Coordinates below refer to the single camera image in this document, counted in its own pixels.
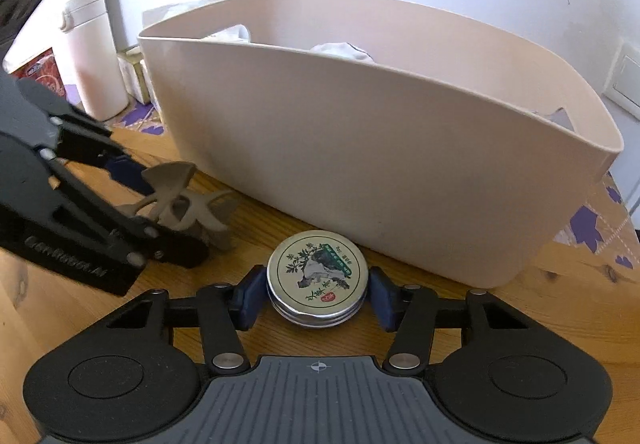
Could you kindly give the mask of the beige hair claw clip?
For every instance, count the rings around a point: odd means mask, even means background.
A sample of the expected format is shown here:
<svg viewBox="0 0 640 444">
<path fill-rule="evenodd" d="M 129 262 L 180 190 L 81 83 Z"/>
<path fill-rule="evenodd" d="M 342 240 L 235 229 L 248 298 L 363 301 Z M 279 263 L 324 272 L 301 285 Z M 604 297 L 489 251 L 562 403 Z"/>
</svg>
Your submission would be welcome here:
<svg viewBox="0 0 640 444">
<path fill-rule="evenodd" d="M 197 237 L 219 250 L 233 247 L 228 222 L 238 207 L 231 190 L 197 193 L 188 185 L 196 173 L 189 162 L 168 162 L 150 167 L 142 177 L 153 192 L 135 203 L 118 205 L 116 209 L 134 217 L 146 210 L 145 217 L 158 225 Z"/>
</svg>

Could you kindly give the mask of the round tin with plant print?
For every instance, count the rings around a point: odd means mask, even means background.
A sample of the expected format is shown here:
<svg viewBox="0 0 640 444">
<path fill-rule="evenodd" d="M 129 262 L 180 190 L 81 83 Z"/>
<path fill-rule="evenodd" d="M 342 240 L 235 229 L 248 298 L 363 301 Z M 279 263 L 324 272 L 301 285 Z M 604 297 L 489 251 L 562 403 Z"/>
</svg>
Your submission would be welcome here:
<svg viewBox="0 0 640 444">
<path fill-rule="evenodd" d="M 295 325 L 330 328 L 354 317 L 367 297 L 369 268 L 360 248 L 325 230 L 288 237 L 270 255 L 267 290 Z"/>
</svg>

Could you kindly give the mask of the white thermos bottle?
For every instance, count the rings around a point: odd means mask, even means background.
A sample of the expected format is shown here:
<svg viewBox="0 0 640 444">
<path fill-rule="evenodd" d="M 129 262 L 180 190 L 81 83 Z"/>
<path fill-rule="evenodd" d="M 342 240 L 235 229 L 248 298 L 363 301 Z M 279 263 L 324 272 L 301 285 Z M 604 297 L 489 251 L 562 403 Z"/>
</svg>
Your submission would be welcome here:
<svg viewBox="0 0 640 444">
<path fill-rule="evenodd" d="M 105 0 L 69 0 L 62 12 L 66 37 L 85 112 L 104 122 L 129 104 Z"/>
</svg>

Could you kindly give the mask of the red milk carton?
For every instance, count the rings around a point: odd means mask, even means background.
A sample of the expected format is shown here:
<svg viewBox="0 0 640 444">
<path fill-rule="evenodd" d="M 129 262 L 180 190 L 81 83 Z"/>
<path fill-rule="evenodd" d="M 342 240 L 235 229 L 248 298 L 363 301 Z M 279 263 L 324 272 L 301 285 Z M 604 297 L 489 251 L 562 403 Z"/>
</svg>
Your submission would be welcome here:
<svg viewBox="0 0 640 444">
<path fill-rule="evenodd" d="M 65 99 L 67 97 L 58 64 L 55 61 L 52 48 L 40 52 L 35 58 L 25 62 L 12 72 L 15 78 L 31 78 L 39 84 L 46 86 L 55 92 L 56 95 Z"/>
</svg>

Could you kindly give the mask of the olive tissue box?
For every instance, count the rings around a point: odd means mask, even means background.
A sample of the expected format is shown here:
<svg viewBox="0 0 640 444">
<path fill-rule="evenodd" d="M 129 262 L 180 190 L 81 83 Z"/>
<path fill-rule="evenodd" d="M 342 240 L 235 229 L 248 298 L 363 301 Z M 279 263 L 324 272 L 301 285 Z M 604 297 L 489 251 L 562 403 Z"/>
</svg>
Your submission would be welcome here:
<svg viewBox="0 0 640 444">
<path fill-rule="evenodd" d="M 142 69 L 143 56 L 139 46 L 130 47 L 117 53 L 120 73 L 128 95 L 140 104 L 151 102 Z"/>
</svg>

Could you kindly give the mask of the beige plastic storage basket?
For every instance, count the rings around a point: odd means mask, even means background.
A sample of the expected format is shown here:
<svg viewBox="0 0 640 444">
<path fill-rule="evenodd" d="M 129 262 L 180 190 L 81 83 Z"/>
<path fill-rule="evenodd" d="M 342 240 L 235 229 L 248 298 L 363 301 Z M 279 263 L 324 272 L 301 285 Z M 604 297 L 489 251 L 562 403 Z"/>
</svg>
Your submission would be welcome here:
<svg viewBox="0 0 640 444">
<path fill-rule="evenodd" d="M 333 42 L 375 64 L 310 51 Z M 183 159 L 476 288 L 518 274 L 624 148 L 554 52 L 402 0 L 222 0 L 139 44 Z"/>
</svg>

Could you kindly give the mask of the purple flower table mat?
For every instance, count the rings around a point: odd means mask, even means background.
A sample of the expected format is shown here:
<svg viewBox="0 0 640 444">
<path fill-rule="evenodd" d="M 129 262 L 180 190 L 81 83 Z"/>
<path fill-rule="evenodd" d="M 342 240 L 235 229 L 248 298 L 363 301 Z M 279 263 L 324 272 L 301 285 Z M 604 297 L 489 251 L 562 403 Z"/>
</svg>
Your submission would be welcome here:
<svg viewBox="0 0 640 444">
<path fill-rule="evenodd" d="M 608 265 L 639 269 L 639 239 L 610 173 L 590 189 L 588 199 L 553 240 L 587 248 Z"/>
</svg>

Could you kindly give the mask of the white wall socket switch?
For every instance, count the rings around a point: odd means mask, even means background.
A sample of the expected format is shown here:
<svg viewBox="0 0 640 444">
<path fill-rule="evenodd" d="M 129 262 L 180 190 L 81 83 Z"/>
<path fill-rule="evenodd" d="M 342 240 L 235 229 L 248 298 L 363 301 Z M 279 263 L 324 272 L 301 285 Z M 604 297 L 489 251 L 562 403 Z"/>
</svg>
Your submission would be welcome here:
<svg viewBox="0 0 640 444">
<path fill-rule="evenodd" d="M 640 118 L 640 52 L 639 48 L 622 43 L 608 72 L 603 95 L 632 115 Z"/>
</svg>

